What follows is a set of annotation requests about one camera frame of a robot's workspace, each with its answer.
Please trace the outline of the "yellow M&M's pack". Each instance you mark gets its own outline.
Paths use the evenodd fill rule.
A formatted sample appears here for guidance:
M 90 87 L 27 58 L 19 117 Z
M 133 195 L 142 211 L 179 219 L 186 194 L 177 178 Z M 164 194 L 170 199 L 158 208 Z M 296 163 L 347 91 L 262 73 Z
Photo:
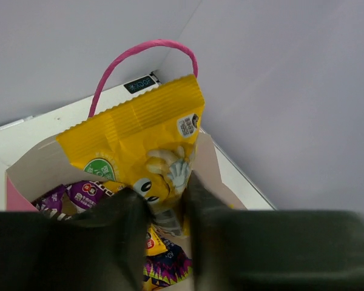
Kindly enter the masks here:
M 101 112 L 56 140 L 72 166 L 140 194 L 159 231 L 185 236 L 181 197 L 204 106 L 196 77 L 187 75 Z
M 146 255 L 157 256 L 167 251 L 166 245 L 151 226 L 146 233 Z

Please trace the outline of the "purple Krokant snack bag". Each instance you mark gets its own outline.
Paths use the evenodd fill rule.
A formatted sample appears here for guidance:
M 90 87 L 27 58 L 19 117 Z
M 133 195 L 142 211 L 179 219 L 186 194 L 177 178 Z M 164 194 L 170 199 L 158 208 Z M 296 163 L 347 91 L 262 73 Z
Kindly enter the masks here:
M 142 290 L 159 290 L 179 283 L 192 274 L 192 260 L 174 242 L 164 239 L 166 251 L 147 256 Z

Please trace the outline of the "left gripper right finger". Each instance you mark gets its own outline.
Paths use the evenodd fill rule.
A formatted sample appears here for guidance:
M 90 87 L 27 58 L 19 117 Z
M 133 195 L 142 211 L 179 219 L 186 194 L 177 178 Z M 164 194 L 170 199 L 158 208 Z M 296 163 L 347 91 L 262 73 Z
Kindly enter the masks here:
M 195 290 L 364 290 L 364 216 L 237 210 L 197 175 L 184 193 Z

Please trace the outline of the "purple M&M's pack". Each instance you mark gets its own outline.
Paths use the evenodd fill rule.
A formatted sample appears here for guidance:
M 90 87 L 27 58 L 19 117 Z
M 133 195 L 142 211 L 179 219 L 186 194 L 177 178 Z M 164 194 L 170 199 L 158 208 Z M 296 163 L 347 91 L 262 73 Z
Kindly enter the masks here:
M 68 185 L 61 184 L 36 198 L 32 201 L 32 205 L 48 218 L 65 221 L 85 212 L 123 188 L 125 188 L 124 184 L 112 181 L 79 181 Z

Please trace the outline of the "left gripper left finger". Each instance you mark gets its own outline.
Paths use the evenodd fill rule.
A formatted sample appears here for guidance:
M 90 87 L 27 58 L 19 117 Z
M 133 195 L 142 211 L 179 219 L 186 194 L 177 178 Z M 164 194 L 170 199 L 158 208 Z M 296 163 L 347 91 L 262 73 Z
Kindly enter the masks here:
M 0 290 L 140 290 L 149 223 L 131 189 L 66 221 L 0 212 Z

